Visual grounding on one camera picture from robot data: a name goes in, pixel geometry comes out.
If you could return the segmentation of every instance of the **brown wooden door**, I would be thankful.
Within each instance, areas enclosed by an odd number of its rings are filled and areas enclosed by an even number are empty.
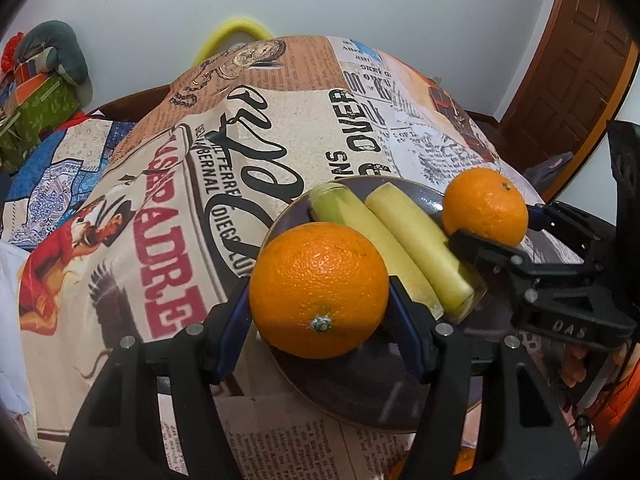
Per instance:
[[[521,172],[551,155],[578,152],[614,94],[632,44],[605,0],[557,5],[529,81],[526,76],[500,124],[512,160],[504,158]]]

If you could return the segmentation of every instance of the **white wall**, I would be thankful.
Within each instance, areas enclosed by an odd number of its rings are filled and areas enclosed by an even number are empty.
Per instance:
[[[636,73],[616,119],[640,124],[640,71]],[[605,136],[558,200],[615,225],[617,198],[616,181],[611,173],[609,141]]]
[[[529,65],[531,64],[531,60],[533,59],[536,50],[538,49],[538,45],[540,44],[540,39],[542,38],[542,34],[545,31],[546,22],[548,22],[549,16],[551,14],[551,9],[554,6],[554,0],[542,0],[542,5],[540,6],[540,12],[538,13],[538,19],[536,20],[536,24],[531,31],[531,37],[529,38],[529,43],[527,43],[527,47],[520,59],[520,63],[516,69],[509,86],[507,87],[506,92],[502,96],[502,100],[498,107],[495,109],[494,117],[501,121],[504,116],[507,108],[511,104],[513,97],[516,95],[518,88],[520,87],[520,83],[522,83],[522,79],[524,78],[527,70],[529,69]]]
[[[8,37],[58,19],[76,34],[92,108],[172,81],[231,16],[274,35],[363,41],[440,76],[463,107],[493,114],[513,79],[543,0],[28,0]]]

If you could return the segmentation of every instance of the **dark purple plate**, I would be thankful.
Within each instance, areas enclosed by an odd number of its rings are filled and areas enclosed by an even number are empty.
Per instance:
[[[442,195],[430,187],[388,176],[346,177],[340,182],[361,200],[381,184],[392,182],[432,218],[440,220]],[[311,222],[308,208],[305,193],[282,212],[264,243],[288,229]],[[529,232],[528,235],[537,238],[541,234]],[[459,327],[469,334],[498,340],[506,333],[514,332],[510,325],[510,306],[498,276],[486,276],[485,280],[489,291]],[[413,433],[417,430],[429,387],[418,383],[405,371],[398,346],[382,330],[355,350],[333,359],[308,360],[275,348],[271,350],[276,364],[291,384],[331,416],[382,431]],[[481,396],[482,379],[474,377],[469,390],[469,409],[478,405]]]

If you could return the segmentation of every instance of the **orange fruit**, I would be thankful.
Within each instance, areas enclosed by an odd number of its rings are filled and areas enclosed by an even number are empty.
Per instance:
[[[475,458],[475,449],[471,447],[461,447],[460,452],[458,453],[458,459],[456,460],[456,465],[453,468],[453,474],[457,475],[470,470],[474,466]],[[400,462],[396,463],[396,465],[393,466],[393,469],[389,472],[388,480],[398,480],[405,462],[406,457],[401,458]]]
[[[442,225],[449,235],[466,229],[516,247],[524,238],[528,223],[527,205],[518,188],[497,171],[463,171],[444,192]]]
[[[271,345],[325,359],[373,334],[388,292],[385,263],[371,242],[350,227],[311,222],[284,232],[260,252],[249,305]]]

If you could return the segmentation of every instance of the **plush toy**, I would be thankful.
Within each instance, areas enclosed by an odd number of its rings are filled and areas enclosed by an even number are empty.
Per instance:
[[[24,35],[15,49],[14,63],[30,59],[38,73],[55,70],[74,86],[80,86],[88,76],[76,34],[65,22],[44,22]]]

